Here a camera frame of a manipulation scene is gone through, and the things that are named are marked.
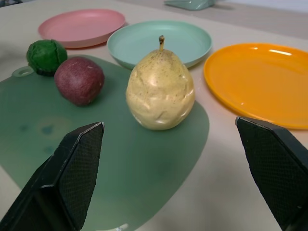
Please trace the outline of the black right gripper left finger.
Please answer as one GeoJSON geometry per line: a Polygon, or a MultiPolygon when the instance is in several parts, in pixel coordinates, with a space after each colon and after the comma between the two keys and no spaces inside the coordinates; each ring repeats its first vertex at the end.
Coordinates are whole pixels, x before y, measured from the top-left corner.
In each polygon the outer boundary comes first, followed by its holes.
{"type": "Polygon", "coordinates": [[[2,231],[79,231],[96,185],[104,123],[67,133],[0,222],[2,231]]]}

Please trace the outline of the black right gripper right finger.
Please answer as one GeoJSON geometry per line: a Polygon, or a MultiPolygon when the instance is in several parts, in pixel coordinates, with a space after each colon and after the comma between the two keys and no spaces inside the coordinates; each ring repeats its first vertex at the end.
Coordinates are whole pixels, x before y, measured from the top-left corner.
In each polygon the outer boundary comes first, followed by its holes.
{"type": "Polygon", "coordinates": [[[308,150],[287,129],[237,117],[251,175],[283,231],[308,229],[308,150]]]}

